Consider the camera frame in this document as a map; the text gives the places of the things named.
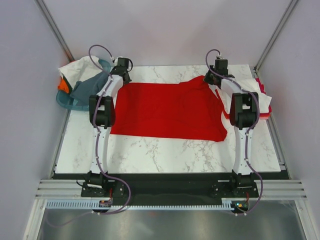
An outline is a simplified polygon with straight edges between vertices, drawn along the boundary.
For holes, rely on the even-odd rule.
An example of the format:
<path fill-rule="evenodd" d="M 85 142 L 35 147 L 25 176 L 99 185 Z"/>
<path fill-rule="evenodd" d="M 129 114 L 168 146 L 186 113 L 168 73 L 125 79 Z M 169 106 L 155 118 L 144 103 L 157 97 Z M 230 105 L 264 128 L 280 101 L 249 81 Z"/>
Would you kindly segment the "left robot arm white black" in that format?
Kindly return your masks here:
<path fill-rule="evenodd" d="M 107 75 L 101 90 L 89 97 L 89 120 L 93 126 L 93 157 L 90 171 L 94 174 L 108 172 L 107 151 L 112 126 L 116 121 L 115 101 L 118 91 L 131 82 L 129 72 L 133 62 L 129 58 L 117 57 L 115 66 Z"/>

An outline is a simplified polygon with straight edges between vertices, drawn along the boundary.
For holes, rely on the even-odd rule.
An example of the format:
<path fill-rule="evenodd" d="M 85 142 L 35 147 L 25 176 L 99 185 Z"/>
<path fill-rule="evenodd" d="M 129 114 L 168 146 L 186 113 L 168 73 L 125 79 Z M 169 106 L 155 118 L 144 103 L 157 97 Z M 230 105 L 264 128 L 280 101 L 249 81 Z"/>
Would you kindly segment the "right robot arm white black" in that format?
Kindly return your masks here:
<path fill-rule="evenodd" d="M 235 133 L 235 161 L 232 171 L 247 176 L 253 173 L 251 166 L 251 145 L 255 126 L 260 117 L 259 96 L 244 89 L 229 74 L 228 60 L 217 57 L 214 65 L 207 65 L 204 82 L 215 86 L 231 98 L 229 122 Z"/>

